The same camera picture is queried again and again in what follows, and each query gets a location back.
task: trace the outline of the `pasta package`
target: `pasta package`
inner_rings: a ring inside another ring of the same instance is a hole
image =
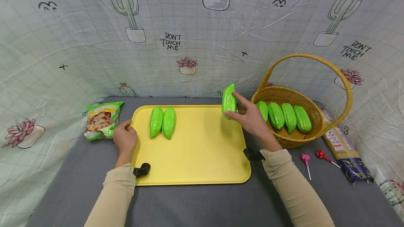
[[[123,103],[102,103],[88,107],[84,136],[88,140],[112,139],[112,134],[118,124],[120,106]]]
[[[332,123],[334,119],[330,113],[324,107],[320,107],[320,109],[324,115],[325,123]],[[369,169],[340,128],[334,127],[322,137],[349,181],[352,183],[359,180],[373,182],[374,179]]]

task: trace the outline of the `yellow tray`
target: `yellow tray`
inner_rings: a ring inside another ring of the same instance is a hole
[[[142,106],[132,117],[139,138],[132,165],[151,165],[147,176],[136,179],[137,185],[237,184],[250,178],[242,128],[223,118],[221,105],[160,105],[163,110],[175,108],[171,140],[163,133],[149,138],[155,107]]]

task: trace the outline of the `hand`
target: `hand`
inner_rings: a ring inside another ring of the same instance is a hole
[[[239,122],[247,132],[257,137],[261,141],[263,148],[271,152],[282,150],[282,147],[265,124],[258,107],[239,93],[233,92],[232,94],[240,102],[237,104],[238,113],[228,110],[225,115],[229,119]]]
[[[119,152],[133,153],[137,143],[137,133],[133,127],[130,126],[131,120],[120,123],[112,134],[114,143]]]

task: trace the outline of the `basket handle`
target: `basket handle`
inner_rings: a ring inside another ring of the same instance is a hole
[[[261,91],[261,90],[266,88],[267,83],[269,81],[269,77],[271,76],[272,71],[274,70],[276,65],[278,65],[280,62],[282,62],[282,61],[284,61],[286,59],[292,58],[292,57],[306,57],[306,58],[309,58],[309,59],[312,59],[312,60],[316,60],[317,62],[321,62],[322,64],[324,64],[324,65],[328,66],[329,68],[331,68],[341,78],[341,80],[342,80],[342,82],[344,83],[344,86],[345,86],[346,104],[345,104],[345,109],[344,109],[343,113],[335,121],[333,121],[331,124],[329,124],[328,126],[324,126],[322,128],[322,130],[315,136],[317,138],[317,137],[325,134],[330,129],[337,126],[337,124],[339,124],[348,115],[348,113],[349,113],[349,111],[351,110],[351,107],[352,107],[352,89],[351,89],[351,86],[349,85],[348,80],[346,79],[344,74],[339,70],[339,68],[335,67],[335,65],[328,62],[327,60],[324,60],[324,59],[322,59],[320,57],[317,57],[317,56],[314,56],[314,55],[309,55],[309,54],[291,54],[291,55],[287,55],[285,57],[280,58],[270,68],[268,68],[268,71],[265,74],[265,77],[263,78],[263,80],[261,81],[260,86],[258,87],[258,91]]]

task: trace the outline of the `red lollipop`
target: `red lollipop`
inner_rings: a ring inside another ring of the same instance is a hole
[[[338,166],[339,168],[341,168],[338,164],[336,164],[335,162],[333,162],[332,160],[330,160],[329,158],[327,158],[325,152],[323,152],[323,151],[321,151],[321,150],[318,150],[318,151],[315,152],[315,155],[317,156],[317,158],[326,159],[329,163],[332,163],[332,164],[334,164],[335,166]]]

